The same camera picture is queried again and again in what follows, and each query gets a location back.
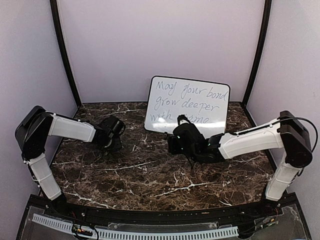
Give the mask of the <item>white whiteboard black frame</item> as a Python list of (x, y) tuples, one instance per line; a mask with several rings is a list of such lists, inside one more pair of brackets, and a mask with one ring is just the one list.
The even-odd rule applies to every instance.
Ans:
[(178, 125), (178, 116), (185, 115), (207, 138), (224, 133), (230, 91), (230, 86), (224, 83), (154, 76), (144, 129), (171, 134)]

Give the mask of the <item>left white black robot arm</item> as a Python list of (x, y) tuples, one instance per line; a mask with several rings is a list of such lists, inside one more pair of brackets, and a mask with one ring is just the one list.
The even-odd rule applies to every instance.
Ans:
[(53, 176), (47, 162), (45, 146), (51, 136), (68, 138), (84, 143), (96, 144), (107, 152), (122, 148), (121, 135), (125, 123), (110, 115), (98, 124), (66, 117), (46, 111), (36, 105), (15, 130), (15, 139), (21, 150), (21, 157), (28, 166), (33, 181), (51, 203), (51, 210), (60, 218), (67, 218), (70, 206), (59, 199), (63, 192)]

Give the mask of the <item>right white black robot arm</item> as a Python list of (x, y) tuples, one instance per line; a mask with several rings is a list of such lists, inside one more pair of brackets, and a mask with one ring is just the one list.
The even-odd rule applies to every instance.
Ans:
[(177, 118), (177, 127), (166, 138), (168, 152), (184, 155), (200, 164), (214, 164), (253, 152), (284, 149), (280, 165), (266, 185), (265, 198), (255, 205), (255, 213), (266, 217), (274, 210), (274, 202), (280, 200), (296, 176), (313, 160), (315, 147), (311, 145), (309, 131), (301, 121), (302, 117), (295, 117), (285, 110), (278, 118), (265, 124), (205, 138), (182, 114)]

